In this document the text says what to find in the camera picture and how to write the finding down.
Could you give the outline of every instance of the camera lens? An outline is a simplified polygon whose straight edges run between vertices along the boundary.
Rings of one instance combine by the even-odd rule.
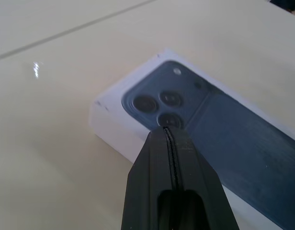
[[[159,97],[162,102],[171,107],[178,107],[182,103],[182,97],[177,92],[164,91]]]
[[[175,126],[182,128],[182,119],[177,114],[161,114],[157,122],[160,126]]]
[[[152,113],[158,108],[156,100],[151,96],[138,96],[134,99],[133,105],[143,113]]]

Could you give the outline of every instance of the black plastic tool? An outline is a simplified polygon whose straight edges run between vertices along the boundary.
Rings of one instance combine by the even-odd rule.
[[[183,130],[151,131],[127,179],[122,230],[238,230],[218,175]]]

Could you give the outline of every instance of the blue phone back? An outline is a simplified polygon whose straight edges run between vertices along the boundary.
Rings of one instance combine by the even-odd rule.
[[[166,105],[162,92],[181,96]],[[154,98],[145,113],[135,98]],[[181,128],[216,170],[221,183],[274,223],[295,229],[295,141],[215,86],[175,61],[167,61],[129,90],[124,109],[142,125],[155,129],[164,113],[182,120]]]

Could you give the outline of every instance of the white box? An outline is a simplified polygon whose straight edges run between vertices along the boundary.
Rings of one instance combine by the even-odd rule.
[[[280,125],[268,117],[263,111],[248,103],[222,83],[209,77],[185,59],[170,50],[165,50],[162,53],[155,55],[142,66],[138,67],[120,82],[98,95],[94,103],[91,105],[90,126],[93,128],[94,133],[131,162],[134,162],[138,156],[149,130],[124,110],[121,103],[122,97],[160,64],[169,60],[177,61],[191,69],[209,83],[221,89],[224,93],[231,96],[295,140],[294,131]],[[281,229],[260,212],[236,196],[233,192],[225,187],[224,190],[239,226],[241,224],[244,229]]]

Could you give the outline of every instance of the table surface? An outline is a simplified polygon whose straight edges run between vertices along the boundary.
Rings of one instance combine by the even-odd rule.
[[[0,230],[120,228],[131,163],[93,134],[89,106],[166,47],[295,130],[295,16],[262,0],[120,2],[0,6]]]

